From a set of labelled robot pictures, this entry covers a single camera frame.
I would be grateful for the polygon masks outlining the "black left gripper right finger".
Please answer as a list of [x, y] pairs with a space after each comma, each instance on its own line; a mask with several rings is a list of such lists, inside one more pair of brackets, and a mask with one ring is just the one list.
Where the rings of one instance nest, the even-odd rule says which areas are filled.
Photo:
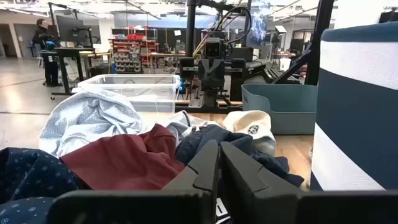
[[398, 224], [398, 190], [304, 192], [228, 142], [221, 160], [235, 224]]

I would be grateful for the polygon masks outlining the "black standing desk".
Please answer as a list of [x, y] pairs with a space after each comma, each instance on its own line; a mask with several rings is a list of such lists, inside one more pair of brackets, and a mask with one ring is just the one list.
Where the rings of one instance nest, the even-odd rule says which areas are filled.
[[64, 58], [72, 57], [76, 59], [78, 68], [78, 77], [80, 81], [83, 81], [83, 70], [81, 66], [81, 52], [87, 51], [89, 54], [94, 53], [93, 48], [77, 48], [77, 47], [56, 47], [53, 51], [41, 50], [39, 53], [43, 57], [44, 62], [49, 59], [49, 57], [57, 57], [60, 64], [62, 83], [64, 87], [64, 92], [52, 92], [50, 99], [54, 100], [56, 96], [72, 96], [71, 89], [68, 82], [68, 73], [65, 65]]

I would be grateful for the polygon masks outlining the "dark navy printed garment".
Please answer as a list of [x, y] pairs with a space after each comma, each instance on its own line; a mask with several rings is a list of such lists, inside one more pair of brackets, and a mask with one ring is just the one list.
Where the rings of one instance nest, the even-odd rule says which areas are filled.
[[175, 157], [188, 164], [210, 148], [220, 152], [219, 189], [232, 224], [298, 224], [297, 207], [303, 178], [290, 174], [287, 159], [258, 151], [252, 137], [217, 125], [194, 131], [177, 146]]

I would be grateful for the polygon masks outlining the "navy white striped fabric basket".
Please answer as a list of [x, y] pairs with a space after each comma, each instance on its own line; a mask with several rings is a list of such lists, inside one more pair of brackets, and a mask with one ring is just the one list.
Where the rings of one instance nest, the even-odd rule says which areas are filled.
[[398, 189], [398, 22], [322, 34], [310, 188]]

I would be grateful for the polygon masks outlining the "maroon cloth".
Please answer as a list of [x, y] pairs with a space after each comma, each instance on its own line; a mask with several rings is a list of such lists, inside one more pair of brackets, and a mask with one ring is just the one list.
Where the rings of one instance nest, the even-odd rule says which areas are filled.
[[93, 190], [160, 190], [185, 167], [175, 158], [175, 143], [156, 124], [143, 134], [100, 138], [60, 160]]

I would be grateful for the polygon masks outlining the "cream cap with round logo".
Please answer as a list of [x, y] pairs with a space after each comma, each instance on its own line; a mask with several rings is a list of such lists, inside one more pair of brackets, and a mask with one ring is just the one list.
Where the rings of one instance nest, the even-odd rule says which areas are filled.
[[271, 117], [264, 111], [234, 111], [223, 120], [223, 126], [233, 133], [250, 135], [254, 147], [264, 154], [275, 156], [276, 141], [271, 132]]

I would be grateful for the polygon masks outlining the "hanging display screen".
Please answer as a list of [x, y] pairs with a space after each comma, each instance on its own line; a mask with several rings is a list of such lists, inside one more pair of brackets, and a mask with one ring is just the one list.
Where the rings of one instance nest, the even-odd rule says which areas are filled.
[[255, 12], [251, 16], [251, 30], [247, 36], [246, 45], [252, 48], [261, 48], [266, 43], [267, 16]]

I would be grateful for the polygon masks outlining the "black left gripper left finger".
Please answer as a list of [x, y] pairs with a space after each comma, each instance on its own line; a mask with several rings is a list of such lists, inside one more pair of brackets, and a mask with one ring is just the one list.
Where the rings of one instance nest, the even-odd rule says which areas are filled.
[[208, 141], [161, 190], [76, 190], [56, 198], [47, 224], [213, 224], [219, 146]]

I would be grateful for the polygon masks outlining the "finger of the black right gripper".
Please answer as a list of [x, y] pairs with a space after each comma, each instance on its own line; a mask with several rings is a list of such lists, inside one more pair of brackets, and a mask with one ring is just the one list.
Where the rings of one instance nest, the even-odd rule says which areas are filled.
[[204, 89], [210, 88], [211, 64], [209, 59], [204, 59]]
[[213, 88], [218, 86], [218, 66], [220, 64], [219, 59], [214, 59], [213, 65], [211, 66], [211, 85]]

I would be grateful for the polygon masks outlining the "clear plastic bin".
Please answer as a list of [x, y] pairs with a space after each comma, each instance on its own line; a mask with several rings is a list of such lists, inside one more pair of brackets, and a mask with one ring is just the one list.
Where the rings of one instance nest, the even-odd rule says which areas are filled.
[[77, 84], [76, 93], [104, 89], [125, 96], [137, 112], [174, 113], [180, 77], [170, 74], [106, 74]]

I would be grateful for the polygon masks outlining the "light blue patterned shirt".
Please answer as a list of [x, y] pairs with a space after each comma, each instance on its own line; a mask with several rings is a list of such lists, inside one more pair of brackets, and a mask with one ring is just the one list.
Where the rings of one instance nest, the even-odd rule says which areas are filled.
[[142, 117], [128, 98], [108, 90], [82, 90], [51, 112], [40, 132], [39, 149], [62, 157], [100, 138], [143, 134], [159, 124], [180, 142], [192, 131], [216, 124], [180, 111], [167, 116]]

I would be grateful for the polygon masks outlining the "black computer monitor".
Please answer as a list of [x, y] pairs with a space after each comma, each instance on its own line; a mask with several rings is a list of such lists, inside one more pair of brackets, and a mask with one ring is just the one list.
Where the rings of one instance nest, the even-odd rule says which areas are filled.
[[90, 47], [90, 27], [85, 26], [82, 20], [56, 16], [61, 41], [74, 42], [77, 45]]

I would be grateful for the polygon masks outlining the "navy dotted shirt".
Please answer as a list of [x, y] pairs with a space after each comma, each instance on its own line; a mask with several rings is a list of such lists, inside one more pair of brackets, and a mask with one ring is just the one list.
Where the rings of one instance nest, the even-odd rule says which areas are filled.
[[47, 224], [58, 196], [88, 185], [60, 159], [40, 149], [0, 150], [0, 224]]

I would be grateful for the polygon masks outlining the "teal plastic bin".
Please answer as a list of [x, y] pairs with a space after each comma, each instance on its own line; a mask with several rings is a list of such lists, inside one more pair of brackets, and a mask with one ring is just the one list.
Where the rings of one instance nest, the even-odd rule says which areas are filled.
[[296, 84], [241, 86], [243, 110], [261, 110], [271, 117], [275, 135], [312, 135], [315, 128], [318, 87]]

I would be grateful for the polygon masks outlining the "black box on desk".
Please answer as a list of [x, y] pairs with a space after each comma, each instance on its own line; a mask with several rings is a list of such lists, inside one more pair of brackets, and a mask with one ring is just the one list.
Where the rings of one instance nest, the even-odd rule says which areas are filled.
[[226, 56], [227, 61], [232, 61], [232, 59], [245, 59], [247, 62], [253, 61], [253, 48], [251, 47], [240, 47], [233, 48], [231, 53], [228, 53]]

